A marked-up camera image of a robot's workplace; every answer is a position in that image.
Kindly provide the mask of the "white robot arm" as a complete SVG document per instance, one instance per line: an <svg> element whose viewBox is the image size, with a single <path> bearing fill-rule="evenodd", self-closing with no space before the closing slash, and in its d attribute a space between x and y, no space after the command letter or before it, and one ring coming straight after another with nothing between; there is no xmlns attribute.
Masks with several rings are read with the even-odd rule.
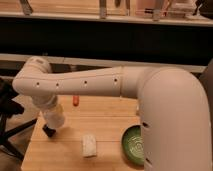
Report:
<svg viewBox="0 0 213 171"><path fill-rule="evenodd" d="M177 67L121 66L53 74L33 56L12 86L50 110L59 95L136 99L145 171L213 171L211 114L206 92L190 72Z"/></svg>

